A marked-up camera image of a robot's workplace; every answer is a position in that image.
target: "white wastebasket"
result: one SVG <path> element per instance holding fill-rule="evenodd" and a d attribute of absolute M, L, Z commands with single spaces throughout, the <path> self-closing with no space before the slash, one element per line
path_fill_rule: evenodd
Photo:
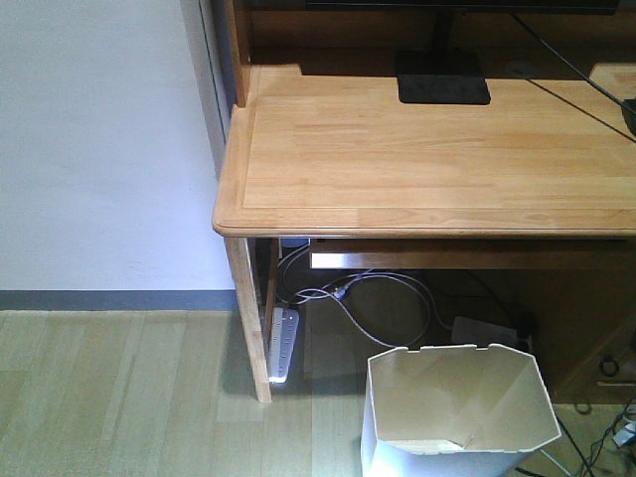
<path fill-rule="evenodd" d="M 467 345 L 369 359 L 365 477 L 501 476 L 559 437 L 532 355 Z"/>

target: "baseboard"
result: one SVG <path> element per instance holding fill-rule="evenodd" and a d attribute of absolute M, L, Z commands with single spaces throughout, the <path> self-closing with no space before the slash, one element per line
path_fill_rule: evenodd
<path fill-rule="evenodd" d="M 238 310 L 234 290 L 0 290 L 0 310 Z"/>

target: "white wall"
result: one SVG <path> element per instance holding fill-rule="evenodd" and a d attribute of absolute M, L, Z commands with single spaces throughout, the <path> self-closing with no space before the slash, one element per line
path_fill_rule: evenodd
<path fill-rule="evenodd" d="M 0 2 L 0 289 L 234 288 L 216 188 L 179 0 Z"/>

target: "wooden desk leg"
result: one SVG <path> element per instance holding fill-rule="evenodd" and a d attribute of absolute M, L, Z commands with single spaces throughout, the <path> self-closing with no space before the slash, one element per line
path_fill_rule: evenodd
<path fill-rule="evenodd" d="M 267 358 L 247 238 L 225 238 L 225 242 L 230 269 L 237 286 L 238 310 L 247 343 L 251 373 L 256 384 L 256 397 L 260 402 L 271 402 Z"/>

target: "black monitor base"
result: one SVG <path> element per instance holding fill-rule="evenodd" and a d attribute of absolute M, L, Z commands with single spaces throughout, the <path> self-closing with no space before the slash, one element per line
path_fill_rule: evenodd
<path fill-rule="evenodd" d="M 488 104 L 490 92 L 476 55 L 397 52 L 399 100 L 417 104 Z"/>

